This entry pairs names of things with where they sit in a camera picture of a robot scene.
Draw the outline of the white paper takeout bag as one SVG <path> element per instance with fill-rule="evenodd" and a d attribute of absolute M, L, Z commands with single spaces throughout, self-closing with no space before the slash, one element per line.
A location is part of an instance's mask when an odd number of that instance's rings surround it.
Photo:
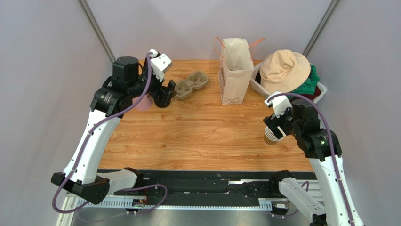
<path fill-rule="evenodd" d="M 216 47 L 213 49 L 220 57 L 218 80 L 223 105 L 243 103 L 254 70 L 251 48 L 264 40 L 259 38 L 248 44 L 246 39 L 241 38 L 221 39 L 216 36 L 213 39 L 221 45 L 220 51 Z"/>

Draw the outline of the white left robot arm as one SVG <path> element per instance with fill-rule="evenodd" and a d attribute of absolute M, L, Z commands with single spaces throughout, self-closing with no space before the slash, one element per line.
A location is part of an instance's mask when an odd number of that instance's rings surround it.
<path fill-rule="evenodd" d="M 135 57 L 118 58 L 112 75 L 94 94 L 86 130 L 74 156 L 62 172 L 53 174 L 51 182 L 92 204 L 99 204 L 116 191 L 141 186 L 143 174 L 136 169 L 99 173 L 98 166 L 111 134 L 127 111 L 146 96 L 158 107 L 170 104 L 175 83 L 163 86 L 163 82 L 172 64 L 160 53 L 151 53 L 143 65 Z"/>

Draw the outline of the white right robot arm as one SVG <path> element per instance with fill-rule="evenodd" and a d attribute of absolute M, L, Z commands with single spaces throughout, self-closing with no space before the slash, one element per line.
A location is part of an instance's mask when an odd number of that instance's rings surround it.
<path fill-rule="evenodd" d="M 273 114 L 264 118 L 265 138 L 278 142 L 291 135 L 296 139 L 314 170 L 323 204 L 287 170 L 271 176 L 271 191 L 289 199 L 311 226 L 364 225 L 347 186 L 338 138 L 318 106 L 304 97 L 290 101 L 286 94 L 272 95 L 265 105 L 273 108 Z"/>

